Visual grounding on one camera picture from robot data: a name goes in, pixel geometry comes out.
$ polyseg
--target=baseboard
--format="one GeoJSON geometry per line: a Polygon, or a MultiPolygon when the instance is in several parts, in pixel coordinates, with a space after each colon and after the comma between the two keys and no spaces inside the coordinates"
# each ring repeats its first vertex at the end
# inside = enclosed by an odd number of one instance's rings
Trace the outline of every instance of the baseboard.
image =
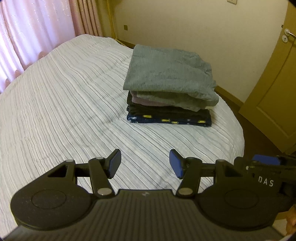
{"type": "Polygon", "coordinates": [[[131,44],[129,42],[126,42],[126,41],[123,41],[123,40],[120,40],[120,39],[119,39],[119,41],[122,42],[123,44],[125,44],[125,46],[127,46],[127,47],[129,47],[131,49],[133,49],[136,46],[135,44],[131,44]]]}
{"type": "Polygon", "coordinates": [[[226,98],[230,99],[232,102],[237,104],[239,107],[241,107],[244,104],[240,99],[238,99],[234,95],[230,94],[227,90],[223,89],[222,87],[220,87],[218,85],[216,86],[215,91],[218,94],[224,95],[226,98]]]}

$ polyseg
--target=light switch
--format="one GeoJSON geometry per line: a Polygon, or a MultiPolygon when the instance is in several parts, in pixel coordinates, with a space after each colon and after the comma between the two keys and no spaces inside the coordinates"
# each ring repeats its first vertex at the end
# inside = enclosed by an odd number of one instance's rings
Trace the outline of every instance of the light switch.
{"type": "Polygon", "coordinates": [[[237,4],[237,0],[227,0],[227,2],[233,3],[233,4],[237,4]]]}

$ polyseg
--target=navy blue patterned fabric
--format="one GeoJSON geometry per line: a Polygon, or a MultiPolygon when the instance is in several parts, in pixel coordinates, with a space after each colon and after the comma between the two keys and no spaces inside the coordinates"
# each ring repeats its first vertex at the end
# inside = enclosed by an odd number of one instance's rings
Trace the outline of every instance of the navy blue patterned fabric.
{"type": "Polygon", "coordinates": [[[153,118],[153,116],[143,117],[141,115],[131,115],[128,113],[126,119],[131,123],[166,123],[175,125],[193,125],[193,126],[204,126],[209,127],[212,125],[211,118],[206,120],[200,120],[198,122],[192,122],[190,119],[185,121],[185,119],[166,119],[166,118],[153,118]]]}

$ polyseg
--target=finger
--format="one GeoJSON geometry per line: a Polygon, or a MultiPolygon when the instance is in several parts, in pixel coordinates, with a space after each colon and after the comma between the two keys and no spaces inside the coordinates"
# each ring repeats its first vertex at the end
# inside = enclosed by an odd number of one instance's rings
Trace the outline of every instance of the finger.
{"type": "Polygon", "coordinates": [[[286,231],[287,231],[287,235],[293,234],[296,232],[296,226],[287,224],[286,231]]]}
{"type": "Polygon", "coordinates": [[[294,206],[287,213],[287,222],[292,226],[296,225],[296,208],[294,206]]]}

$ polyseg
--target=white striped bedspread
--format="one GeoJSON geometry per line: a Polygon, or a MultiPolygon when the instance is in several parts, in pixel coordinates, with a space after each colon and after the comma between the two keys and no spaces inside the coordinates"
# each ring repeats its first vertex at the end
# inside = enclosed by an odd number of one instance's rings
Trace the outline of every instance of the white striped bedspread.
{"type": "MultiPolygon", "coordinates": [[[[16,227],[13,194],[67,159],[86,163],[114,149],[122,162],[110,181],[114,190],[176,191],[169,151],[203,162],[243,156],[242,128],[220,99],[212,127],[131,124],[123,83],[132,49],[111,38],[78,36],[30,66],[0,95],[0,236],[16,227]]],[[[212,184],[203,178],[200,191],[212,184]]],[[[79,185],[91,192],[89,179],[79,185]]]]}

